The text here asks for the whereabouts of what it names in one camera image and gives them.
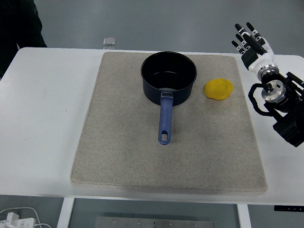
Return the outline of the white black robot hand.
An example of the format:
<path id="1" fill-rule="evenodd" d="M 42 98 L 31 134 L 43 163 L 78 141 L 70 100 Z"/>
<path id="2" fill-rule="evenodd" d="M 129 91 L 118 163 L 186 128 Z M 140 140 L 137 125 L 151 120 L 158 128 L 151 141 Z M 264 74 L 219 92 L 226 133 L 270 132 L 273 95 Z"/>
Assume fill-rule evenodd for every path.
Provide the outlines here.
<path id="1" fill-rule="evenodd" d="M 248 22 L 247 29 L 235 24 L 238 41 L 231 41 L 241 55 L 245 68 L 251 72 L 266 65 L 273 65 L 274 53 L 267 40 Z"/>

